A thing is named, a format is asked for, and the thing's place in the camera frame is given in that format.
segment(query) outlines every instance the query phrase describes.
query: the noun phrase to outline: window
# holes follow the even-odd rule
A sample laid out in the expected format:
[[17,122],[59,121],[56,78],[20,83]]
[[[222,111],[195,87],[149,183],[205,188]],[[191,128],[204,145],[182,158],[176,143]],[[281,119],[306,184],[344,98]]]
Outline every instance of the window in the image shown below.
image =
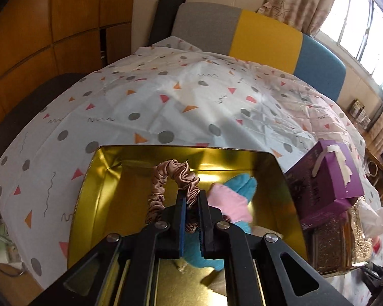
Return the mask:
[[356,59],[383,91],[383,12],[373,0],[335,0],[321,31]]

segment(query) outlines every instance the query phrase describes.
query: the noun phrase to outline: scrunchie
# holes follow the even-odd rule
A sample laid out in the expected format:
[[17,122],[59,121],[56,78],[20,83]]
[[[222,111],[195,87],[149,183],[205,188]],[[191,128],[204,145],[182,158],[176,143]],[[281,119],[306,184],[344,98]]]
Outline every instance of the scrunchie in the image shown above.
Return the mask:
[[[153,167],[151,194],[149,196],[149,210],[147,212],[146,223],[155,222],[160,219],[164,210],[164,185],[167,183],[167,177],[172,178],[177,186],[185,190],[186,204],[188,208],[197,201],[200,189],[197,187],[200,179],[194,172],[190,172],[188,162],[179,163],[177,160],[169,160]],[[197,228],[196,222],[187,222],[186,231],[193,233]]]

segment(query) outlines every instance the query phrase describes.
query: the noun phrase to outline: patterned tablecloth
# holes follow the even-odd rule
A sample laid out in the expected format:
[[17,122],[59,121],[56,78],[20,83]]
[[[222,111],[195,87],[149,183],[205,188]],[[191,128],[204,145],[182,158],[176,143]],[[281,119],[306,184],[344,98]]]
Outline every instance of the patterned tablecloth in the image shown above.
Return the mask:
[[[46,288],[66,270],[74,206],[97,147],[262,150],[286,171],[318,139],[348,144],[366,199],[378,208],[362,169],[364,140],[335,102],[280,70],[170,37],[87,75],[33,118],[0,159],[0,212]],[[383,246],[376,263],[383,265]],[[359,274],[330,281],[354,305],[365,305]]]

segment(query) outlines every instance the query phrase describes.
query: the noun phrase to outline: purple tissue box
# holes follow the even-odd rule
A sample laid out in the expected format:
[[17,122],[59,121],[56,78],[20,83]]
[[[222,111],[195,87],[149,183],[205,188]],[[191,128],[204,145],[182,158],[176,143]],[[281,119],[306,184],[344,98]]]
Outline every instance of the purple tissue box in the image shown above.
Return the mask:
[[[312,177],[316,160],[329,145],[338,145],[352,175],[344,184],[334,152],[326,154],[318,173]],[[341,215],[364,195],[362,182],[346,144],[321,140],[285,174],[303,229],[320,226]]]

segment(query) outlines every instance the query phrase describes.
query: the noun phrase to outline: gold metal tray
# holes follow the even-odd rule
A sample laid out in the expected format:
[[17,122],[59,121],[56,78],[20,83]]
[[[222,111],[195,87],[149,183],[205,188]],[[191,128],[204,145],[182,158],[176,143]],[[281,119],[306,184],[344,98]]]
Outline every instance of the gold metal tray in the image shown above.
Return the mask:
[[[249,204],[253,225],[283,235],[285,243],[307,260],[305,240],[285,177],[276,158],[266,152],[184,146],[103,146],[94,154],[77,200],[71,226],[68,268],[112,232],[123,236],[145,226],[150,193],[151,169],[170,159],[188,160],[208,190],[213,182],[223,183],[248,173],[258,182]],[[165,206],[174,205],[177,185],[166,185]],[[162,260],[156,305],[226,305],[227,298],[209,290],[200,281],[213,269],[188,265],[180,273],[174,262]]]

